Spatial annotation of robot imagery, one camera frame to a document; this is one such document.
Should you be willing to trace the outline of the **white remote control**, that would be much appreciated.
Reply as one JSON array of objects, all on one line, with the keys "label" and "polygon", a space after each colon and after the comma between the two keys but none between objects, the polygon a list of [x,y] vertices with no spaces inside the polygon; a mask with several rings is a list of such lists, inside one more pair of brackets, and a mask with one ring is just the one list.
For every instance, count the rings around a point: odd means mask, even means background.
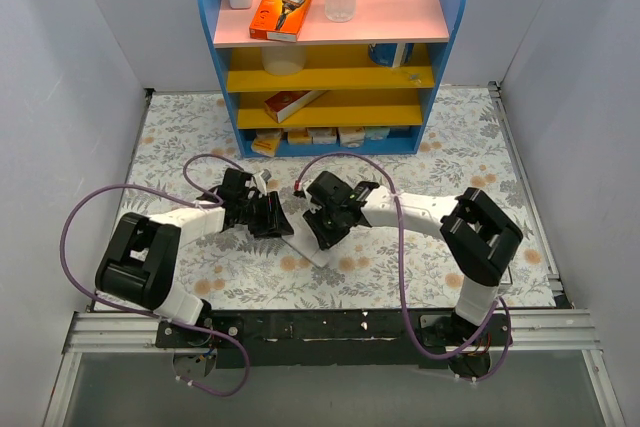
[{"label": "white remote control", "polygon": [[316,237],[306,224],[296,224],[294,234],[284,236],[283,240],[316,267],[326,267],[330,262],[329,253],[320,249]]}]

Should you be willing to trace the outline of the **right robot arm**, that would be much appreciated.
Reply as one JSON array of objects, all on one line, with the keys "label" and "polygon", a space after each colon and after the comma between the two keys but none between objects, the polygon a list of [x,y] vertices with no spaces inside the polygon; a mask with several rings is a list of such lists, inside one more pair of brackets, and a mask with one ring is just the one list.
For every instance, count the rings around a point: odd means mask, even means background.
[{"label": "right robot arm", "polygon": [[371,181],[352,187],[324,171],[297,185],[295,195],[309,202],[303,218],[322,250],[337,245],[356,226],[396,227],[443,241],[463,274],[451,314],[453,334],[469,345],[486,336],[487,316],[523,233],[483,190],[468,188],[444,197],[399,193]]}]

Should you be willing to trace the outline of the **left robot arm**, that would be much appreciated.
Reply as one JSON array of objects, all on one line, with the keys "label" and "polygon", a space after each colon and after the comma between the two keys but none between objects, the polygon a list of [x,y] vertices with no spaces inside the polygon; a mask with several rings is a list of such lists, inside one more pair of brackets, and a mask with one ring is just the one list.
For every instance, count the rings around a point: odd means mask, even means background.
[{"label": "left robot arm", "polygon": [[96,288],[178,321],[178,334],[188,345],[205,345],[213,324],[202,314],[210,307],[174,283],[178,252],[238,225],[258,239],[293,235],[278,194],[266,190],[269,177],[266,171],[250,174],[228,168],[222,183],[198,197],[193,207],[150,217],[124,214],[98,267]]}]

